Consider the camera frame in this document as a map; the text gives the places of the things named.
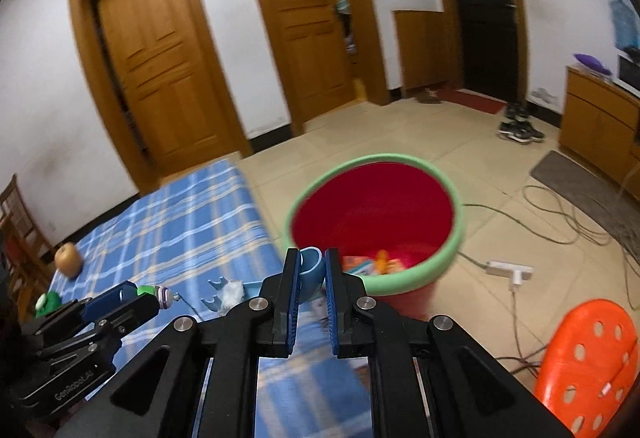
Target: white fluff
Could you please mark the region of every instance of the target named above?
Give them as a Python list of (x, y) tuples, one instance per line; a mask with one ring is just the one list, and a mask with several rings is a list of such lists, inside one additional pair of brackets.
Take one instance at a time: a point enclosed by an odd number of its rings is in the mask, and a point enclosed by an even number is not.
[(226, 315), (235, 305), (242, 303), (244, 297), (244, 284), (238, 279), (232, 279), (220, 292), (220, 301), (222, 305), (218, 313), (220, 315)]

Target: floor mat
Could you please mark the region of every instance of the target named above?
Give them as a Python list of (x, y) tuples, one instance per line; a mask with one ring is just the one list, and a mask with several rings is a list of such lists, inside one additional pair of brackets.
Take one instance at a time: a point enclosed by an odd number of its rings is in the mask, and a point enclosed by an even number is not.
[[(569, 200), (600, 227), (613, 235), (620, 244), (623, 242), (620, 241), (620, 237), (616, 237), (620, 231), (625, 231), (634, 225), (640, 227), (640, 209), (634, 200), (623, 196), (617, 201), (618, 189), (616, 187), (604, 182), (556, 151), (550, 151), (531, 170), (530, 175), (549, 189), (557, 192), (561, 197)], [(606, 205), (610, 213), (594, 200)], [(630, 244), (635, 247), (630, 249), (631, 251), (636, 254), (640, 252), (638, 243)]]
[(498, 111), (504, 108), (505, 103), (483, 97), (482, 95), (475, 95), (466, 93), (460, 90), (452, 90), (451, 88), (442, 88), (438, 90), (438, 98), (441, 101), (447, 103), (461, 104), (474, 110), (484, 111), (484, 113), (496, 114)]

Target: gray mat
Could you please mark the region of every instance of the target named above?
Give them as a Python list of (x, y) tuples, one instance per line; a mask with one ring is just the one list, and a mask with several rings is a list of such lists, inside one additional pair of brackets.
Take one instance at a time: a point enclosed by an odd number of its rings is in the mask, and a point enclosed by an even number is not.
[[(625, 195), (616, 202), (617, 188), (556, 151), (550, 151), (530, 175), (569, 200), (620, 244), (631, 247), (636, 256), (640, 254), (640, 243), (628, 237), (634, 224), (640, 229), (640, 209), (635, 200)], [(607, 206), (610, 213), (589, 197)]]

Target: red doormat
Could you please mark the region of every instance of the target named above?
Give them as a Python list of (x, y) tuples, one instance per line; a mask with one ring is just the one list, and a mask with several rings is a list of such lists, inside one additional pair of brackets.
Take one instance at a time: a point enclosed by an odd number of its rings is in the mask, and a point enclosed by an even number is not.
[(447, 103), (462, 104), (468, 108), (491, 114), (496, 114), (502, 110), (505, 105), (502, 101), (483, 97), (482, 95), (462, 92), (460, 90), (452, 90), (446, 87), (438, 90), (438, 99), (446, 101)]

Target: cabinet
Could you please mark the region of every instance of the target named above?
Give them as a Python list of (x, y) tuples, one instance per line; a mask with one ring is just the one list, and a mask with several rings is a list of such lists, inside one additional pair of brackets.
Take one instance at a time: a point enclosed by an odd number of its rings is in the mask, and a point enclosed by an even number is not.
[[(559, 142), (621, 183), (640, 161), (640, 100), (612, 83), (569, 68)], [(629, 183), (640, 197), (640, 171)]]

